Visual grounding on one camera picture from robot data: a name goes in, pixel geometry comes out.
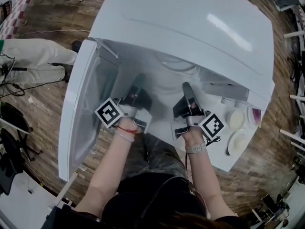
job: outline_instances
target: gray pants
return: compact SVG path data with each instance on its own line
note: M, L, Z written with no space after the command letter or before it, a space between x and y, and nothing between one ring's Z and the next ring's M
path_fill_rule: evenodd
M127 156L122 180L147 172L188 179L185 166L173 146L151 134L137 134Z

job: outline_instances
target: person's leg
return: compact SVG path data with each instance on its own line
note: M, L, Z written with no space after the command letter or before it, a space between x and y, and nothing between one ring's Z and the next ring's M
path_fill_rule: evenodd
M125 163L122 180L149 172L147 153L144 147L143 135L137 134L130 148Z
M7 39L2 53L31 69L47 63L74 64L77 57L76 52L45 39Z
M185 166L173 146L151 134L144 136L144 144L152 172L172 174L187 179Z
M49 83L60 81L65 76L63 66L52 66L50 64L40 65L38 69L28 68L27 71L12 71L7 81L11 83Z

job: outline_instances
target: black shirt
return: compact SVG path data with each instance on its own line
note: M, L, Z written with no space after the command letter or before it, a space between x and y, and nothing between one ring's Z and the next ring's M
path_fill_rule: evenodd
M179 213L206 216L200 200L190 193L187 182L173 175L144 173L120 183L119 194L106 204L101 223L115 228L157 227L160 221ZM248 229L239 217L223 217L234 228Z

